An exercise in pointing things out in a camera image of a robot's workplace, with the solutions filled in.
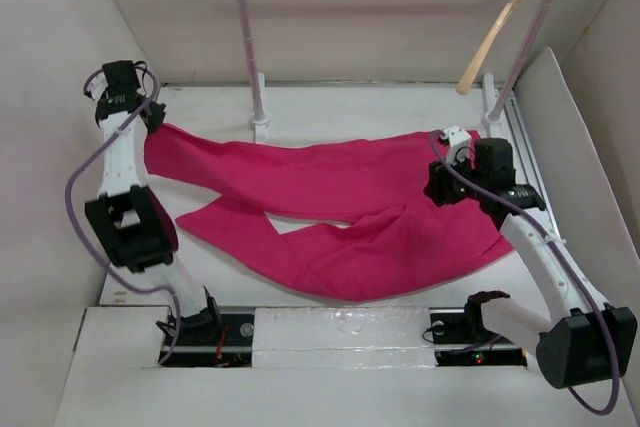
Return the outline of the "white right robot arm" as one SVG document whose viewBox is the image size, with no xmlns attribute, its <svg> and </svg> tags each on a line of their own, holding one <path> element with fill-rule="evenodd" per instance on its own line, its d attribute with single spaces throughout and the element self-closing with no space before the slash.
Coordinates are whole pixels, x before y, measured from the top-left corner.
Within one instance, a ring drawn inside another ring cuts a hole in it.
<svg viewBox="0 0 640 427">
<path fill-rule="evenodd" d="M 506 293 L 479 293 L 462 316 L 465 334 L 476 341 L 497 334 L 525 348 L 556 389 L 603 380 L 618 385 L 638 321 L 629 308 L 601 294 L 562 239 L 535 219 L 546 204 L 533 186 L 517 182 L 511 144 L 502 138 L 475 141 L 459 127 L 436 131 L 429 141 L 436 159 L 425 195 L 438 207 L 476 201 L 520 256 L 549 313 L 536 314 Z"/>
</svg>

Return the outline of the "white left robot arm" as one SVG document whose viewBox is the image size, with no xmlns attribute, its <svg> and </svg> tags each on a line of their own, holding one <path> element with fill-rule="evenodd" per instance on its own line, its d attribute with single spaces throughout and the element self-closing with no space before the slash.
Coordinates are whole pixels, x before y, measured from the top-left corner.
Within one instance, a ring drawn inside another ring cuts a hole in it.
<svg viewBox="0 0 640 427">
<path fill-rule="evenodd" d="M 110 266 L 145 279 L 143 294 L 163 291 L 173 301 L 174 312 L 159 328 L 174 340 L 214 344 L 224 332 L 219 308 L 206 288 L 191 284 L 177 257 L 174 223 L 147 181 L 145 142 L 165 117 L 157 94 L 142 91 L 147 73 L 142 61 L 114 61 L 98 72 L 104 88 L 85 84 L 85 94 L 97 101 L 95 119 L 107 146 L 98 195 L 84 212 Z"/>
</svg>

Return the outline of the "pink trousers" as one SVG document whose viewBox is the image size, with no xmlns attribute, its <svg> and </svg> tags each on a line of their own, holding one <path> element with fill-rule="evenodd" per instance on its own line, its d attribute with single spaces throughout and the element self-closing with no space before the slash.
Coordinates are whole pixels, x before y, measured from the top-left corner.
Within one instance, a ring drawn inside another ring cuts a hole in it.
<svg viewBox="0 0 640 427">
<path fill-rule="evenodd" d="M 144 146 L 149 173 L 216 194 L 177 218 L 183 231 L 286 288 L 353 302 L 449 282 L 511 252 L 475 203 L 424 195 L 434 158 L 425 132 L 285 148 L 166 124 Z"/>
</svg>

